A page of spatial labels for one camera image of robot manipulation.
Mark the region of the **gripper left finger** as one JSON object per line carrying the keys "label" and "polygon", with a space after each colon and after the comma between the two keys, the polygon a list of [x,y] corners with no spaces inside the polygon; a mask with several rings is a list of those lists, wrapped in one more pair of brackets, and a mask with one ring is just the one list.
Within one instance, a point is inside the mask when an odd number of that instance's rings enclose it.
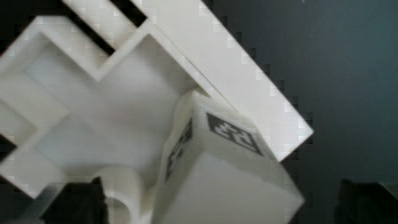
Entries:
{"label": "gripper left finger", "polygon": [[102,179],[52,184],[29,206],[24,220],[29,224],[107,224]]}

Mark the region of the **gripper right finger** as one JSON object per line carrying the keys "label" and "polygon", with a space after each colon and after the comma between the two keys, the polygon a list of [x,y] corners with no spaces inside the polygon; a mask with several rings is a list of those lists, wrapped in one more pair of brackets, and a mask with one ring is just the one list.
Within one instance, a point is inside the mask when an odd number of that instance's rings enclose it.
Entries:
{"label": "gripper right finger", "polygon": [[335,224],[398,224],[398,184],[342,180]]}

